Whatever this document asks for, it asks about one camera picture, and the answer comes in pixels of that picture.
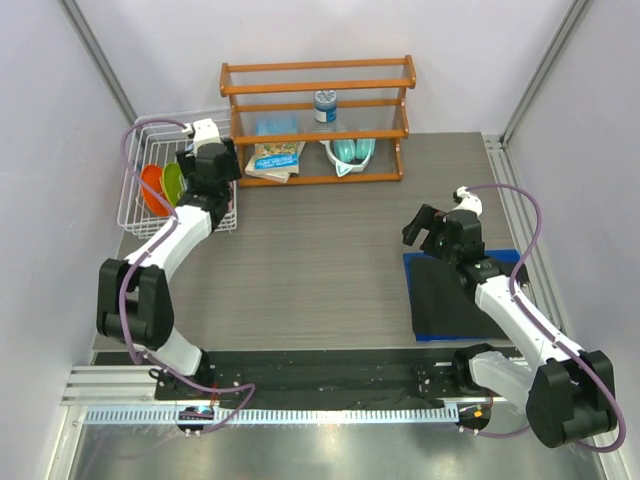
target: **wire basket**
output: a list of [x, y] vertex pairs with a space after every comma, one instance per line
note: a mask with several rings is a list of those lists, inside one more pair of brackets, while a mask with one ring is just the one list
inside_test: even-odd
[[[156, 118], [171, 118], [182, 123], [211, 118], [218, 126], [220, 136], [228, 137], [231, 134], [231, 117], [228, 108], [172, 115], [149, 115], [140, 117], [137, 121]], [[187, 147], [189, 143], [191, 140], [186, 138], [177, 125], [164, 123], [147, 125], [131, 137], [128, 160], [138, 173], [147, 165], [164, 167], [167, 163], [175, 162], [176, 152]], [[238, 226], [236, 188], [236, 182], [232, 182], [229, 212], [216, 228], [216, 232], [235, 230]], [[118, 225], [139, 238], [150, 238], [169, 218], [169, 216], [159, 217], [149, 210], [142, 198], [140, 186], [127, 170], [118, 208]]]

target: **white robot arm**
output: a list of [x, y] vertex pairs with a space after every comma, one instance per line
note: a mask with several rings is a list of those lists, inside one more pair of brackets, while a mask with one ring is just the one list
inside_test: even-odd
[[[600, 351], [585, 352], [567, 338], [519, 287], [512, 294], [511, 270], [503, 271], [505, 266], [485, 254], [478, 219], [480, 199], [461, 187], [454, 193], [454, 201], [459, 205], [449, 212], [423, 205], [403, 229], [403, 242], [413, 245], [418, 233], [428, 230], [421, 250], [433, 257], [433, 262], [446, 262], [460, 280], [451, 283], [456, 296], [449, 298], [474, 301], [506, 333], [527, 363], [521, 366], [509, 361], [489, 344], [460, 349], [454, 356], [460, 387], [477, 392], [489, 389], [524, 410], [533, 432], [548, 447], [613, 430], [617, 418], [611, 405], [567, 352], [584, 361], [613, 393], [609, 359]], [[522, 305], [516, 303], [516, 297]], [[440, 311], [447, 309], [446, 304], [440, 307]]]
[[[98, 286], [98, 332], [124, 341], [118, 298], [125, 273], [148, 253], [135, 270], [128, 291], [137, 298], [126, 300], [127, 318], [134, 347], [150, 352], [163, 365], [200, 385], [211, 384], [209, 359], [174, 327], [168, 283], [193, 248], [207, 238], [226, 215], [231, 182], [240, 178], [233, 143], [220, 138], [211, 119], [187, 125], [184, 133], [193, 140], [176, 157], [187, 189], [170, 219], [142, 247], [124, 260], [108, 259], [100, 268]], [[155, 249], [161, 238], [165, 238]]]

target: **wood grain surface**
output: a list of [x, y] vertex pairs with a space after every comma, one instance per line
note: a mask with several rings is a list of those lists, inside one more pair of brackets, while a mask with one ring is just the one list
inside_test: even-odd
[[[240, 190], [238, 229], [198, 245], [171, 281], [177, 328], [211, 350], [415, 346], [402, 227], [422, 203], [450, 209], [457, 187], [494, 179], [479, 134], [402, 148], [402, 182]], [[497, 192], [481, 198], [487, 247], [512, 247]], [[121, 256], [141, 243], [125, 235]]]

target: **teal headphones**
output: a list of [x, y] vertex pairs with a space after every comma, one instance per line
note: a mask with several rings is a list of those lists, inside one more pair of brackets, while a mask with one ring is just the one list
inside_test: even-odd
[[376, 141], [373, 138], [361, 138], [353, 140], [334, 140], [333, 150], [343, 163], [367, 163], [376, 149]]

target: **wooden shelf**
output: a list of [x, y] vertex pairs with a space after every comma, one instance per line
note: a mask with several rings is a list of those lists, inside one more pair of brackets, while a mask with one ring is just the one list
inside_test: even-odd
[[[395, 76], [388, 74], [388, 70], [400, 73]], [[320, 73], [306, 73], [302, 71], [317, 70]], [[278, 72], [299, 72], [299, 78], [321, 81], [289, 81], [294, 74], [279, 74]], [[362, 76], [381, 78], [358, 78]], [[234, 78], [238, 75], [249, 77], [247, 81], [238, 82]], [[264, 76], [271, 75], [273, 82], [265, 82]], [[238, 160], [244, 171], [247, 149], [256, 143], [279, 142], [316, 142], [320, 140], [375, 138], [389, 140], [393, 149], [393, 172], [388, 173], [359, 173], [345, 177], [332, 175], [292, 176], [286, 184], [272, 182], [259, 178], [243, 178], [239, 181], [242, 187], [281, 186], [281, 185], [313, 185], [321, 183], [359, 183], [399, 181], [402, 179], [402, 158], [400, 139], [409, 135], [409, 121], [406, 111], [407, 88], [416, 85], [416, 71], [410, 55], [402, 58], [386, 58], [372, 60], [340, 60], [329, 62], [297, 62], [274, 63], [258, 65], [228, 65], [224, 63], [220, 72], [220, 93], [228, 96], [231, 104], [231, 136], [237, 145]], [[335, 122], [324, 124], [314, 119], [313, 103], [311, 102], [272, 102], [264, 103], [263, 98], [253, 104], [244, 104], [240, 98], [257, 98], [265, 94], [292, 96], [294, 92], [310, 92], [316, 90], [364, 90], [364, 89], [396, 89], [393, 98], [349, 99], [348, 94], [340, 94], [338, 101], [338, 118]], [[257, 135], [258, 122], [268, 120], [269, 115], [291, 115], [296, 117], [295, 133], [277, 135]]]
[[[278, 135], [246, 135], [265, 115], [289, 112], [295, 116], [298, 131]], [[358, 138], [406, 138], [409, 125], [405, 103], [401, 99], [356, 100], [338, 102], [338, 119], [319, 123], [313, 116], [312, 103], [238, 105], [231, 109], [231, 135], [237, 145], [276, 142], [313, 142]]]
[[[324, 82], [297, 82], [275, 84], [234, 85], [233, 73], [275, 72], [287, 70], [313, 70], [328, 68], [361, 68], [403, 66], [400, 78], [380, 78], [371, 80], [335, 80]], [[334, 62], [298, 62], [273, 63], [261, 65], [228, 65], [222, 64], [220, 72], [220, 94], [255, 95], [259, 93], [311, 92], [316, 90], [360, 90], [372, 88], [414, 88], [416, 71], [411, 55], [404, 58], [387, 58], [374, 60], [342, 60]]]

